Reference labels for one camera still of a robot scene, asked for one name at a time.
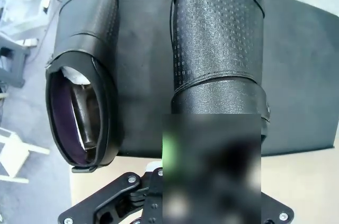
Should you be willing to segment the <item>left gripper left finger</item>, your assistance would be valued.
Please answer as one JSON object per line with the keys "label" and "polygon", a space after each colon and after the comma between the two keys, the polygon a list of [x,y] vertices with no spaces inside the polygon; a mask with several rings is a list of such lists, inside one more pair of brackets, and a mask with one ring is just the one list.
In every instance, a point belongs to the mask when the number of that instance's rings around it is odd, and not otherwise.
{"label": "left gripper left finger", "polygon": [[58,223],[121,223],[142,211],[134,223],[163,222],[163,169],[142,177],[127,172],[58,217]]}

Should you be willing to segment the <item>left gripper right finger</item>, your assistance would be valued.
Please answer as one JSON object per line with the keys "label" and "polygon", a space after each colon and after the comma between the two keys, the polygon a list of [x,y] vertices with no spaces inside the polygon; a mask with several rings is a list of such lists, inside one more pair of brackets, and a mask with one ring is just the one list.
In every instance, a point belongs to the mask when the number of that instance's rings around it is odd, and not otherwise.
{"label": "left gripper right finger", "polygon": [[295,217],[294,211],[276,199],[261,193],[261,223],[289,224]]}

